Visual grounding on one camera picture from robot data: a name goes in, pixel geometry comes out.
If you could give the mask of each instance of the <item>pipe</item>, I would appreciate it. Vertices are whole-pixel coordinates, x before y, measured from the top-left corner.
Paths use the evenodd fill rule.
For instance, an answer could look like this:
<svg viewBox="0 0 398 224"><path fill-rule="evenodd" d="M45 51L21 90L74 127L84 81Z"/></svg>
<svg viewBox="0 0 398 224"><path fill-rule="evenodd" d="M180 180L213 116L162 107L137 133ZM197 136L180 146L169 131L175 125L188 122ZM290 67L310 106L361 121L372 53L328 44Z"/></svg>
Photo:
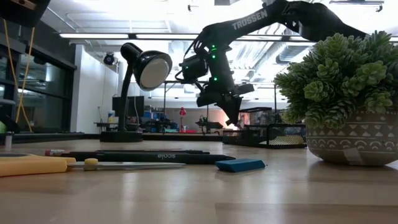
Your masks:
<svg viewBox="0 0 398 224"><path fill-rule="evenodd" d="M75 32L77 32L77 30L70 25L67 21L65 21L65 19L63 19L62 17L60 17L56 12L54 12L51 8L47 7L47 9L52 12L52 14L54 14L55 16L57 16L62 22L64 22L68 27L70 27L71 29L73 29Z"/></svg>

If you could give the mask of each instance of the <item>lamp arm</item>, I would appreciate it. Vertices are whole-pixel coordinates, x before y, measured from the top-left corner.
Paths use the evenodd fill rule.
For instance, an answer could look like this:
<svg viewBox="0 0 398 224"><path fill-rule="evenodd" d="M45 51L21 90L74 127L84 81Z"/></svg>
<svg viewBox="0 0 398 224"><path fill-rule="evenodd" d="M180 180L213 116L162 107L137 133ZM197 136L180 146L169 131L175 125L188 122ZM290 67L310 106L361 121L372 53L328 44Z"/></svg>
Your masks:
<svg viewBox="0 0 398 224"><path fill-rule="evenodd" d="M120 97L120 108L119 108L119 124L118 131L124 132L126 127L126 110L127 110L127 93L129 91L129 85L132 77L132 65L129 63L127 66L126 76L123 80L122 93Z"/></svg>

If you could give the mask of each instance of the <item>patterned pot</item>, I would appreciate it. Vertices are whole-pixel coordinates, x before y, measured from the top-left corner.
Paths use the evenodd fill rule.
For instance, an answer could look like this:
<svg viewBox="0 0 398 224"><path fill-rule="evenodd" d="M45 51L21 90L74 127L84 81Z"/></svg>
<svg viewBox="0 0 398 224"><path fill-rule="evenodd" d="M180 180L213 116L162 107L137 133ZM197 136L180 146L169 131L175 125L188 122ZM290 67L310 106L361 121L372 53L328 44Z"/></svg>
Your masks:
<svg viewBox="0 0 398 224"><path fill-rule="evenodd" d="M307 128L312 154L326 162L383 166L398 159L398 112L356 111L342 129Z"/></svg>

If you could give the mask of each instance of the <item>window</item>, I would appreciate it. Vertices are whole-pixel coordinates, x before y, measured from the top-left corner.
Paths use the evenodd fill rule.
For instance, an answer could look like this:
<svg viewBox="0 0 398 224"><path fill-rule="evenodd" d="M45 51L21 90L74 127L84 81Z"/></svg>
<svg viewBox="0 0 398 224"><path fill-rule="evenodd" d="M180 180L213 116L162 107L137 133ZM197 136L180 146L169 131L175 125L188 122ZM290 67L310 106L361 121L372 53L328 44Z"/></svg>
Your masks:
<svg viewBox="0 0 398 224"><path fill-rule="evenodd" d="M28 56L21 57L21 71L19 74L19 85L24 82L25 70ZM66 95L65 80L67 72L37 57L30 56L29 72L26 78L26 85L31 88L45 91L53 95Z"/></svg>
<svg viewBox="0 0 398 224"><path fill-rule="evenodd" d="M68 124L65 124L65 100L53 96L24 90L24 108L30 126L35 133L56 133L68 131ZM19 126L23 131L29 131L29 127L22 113L19 115Z"/></svg>
<svg viewBox="0 0 398 224"><path fill-rule="evenodd" d="M4 98L4 90L6 87L4 85L0 85L0 99Z"/></svg>
<svg viewBox="0 0 398 224"><path fill-rule="evenodd" d="M6 57L0 56L0 78L6 78L7 61L8 59Z"/></svg>

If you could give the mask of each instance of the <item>mesh basket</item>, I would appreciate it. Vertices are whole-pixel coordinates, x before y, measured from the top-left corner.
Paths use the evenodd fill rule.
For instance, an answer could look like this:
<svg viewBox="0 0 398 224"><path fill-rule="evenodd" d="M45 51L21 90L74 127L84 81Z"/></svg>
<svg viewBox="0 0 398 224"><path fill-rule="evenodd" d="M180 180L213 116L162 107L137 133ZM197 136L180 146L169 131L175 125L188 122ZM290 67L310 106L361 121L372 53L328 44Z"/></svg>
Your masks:
<svg viewBox="0 0 398 224"><path fill-rule="evenodd" d="M268 125L280 122L275 111L268 107L256 107L239 111L239 124L241 127L247 125Z"/></svg>
<svg viewBox="0 0 398 224"><path fill-rule="evenodd" d="M246 125L241 131L223 131L223 143L275 149L307 146L304 124Z"/></svg>
<svg viewBox="0 0 398 224"><path fill-rule="evenodd" d="M267 144L270 146L305 147L305 125L270 124L267 129Z"/></svg>

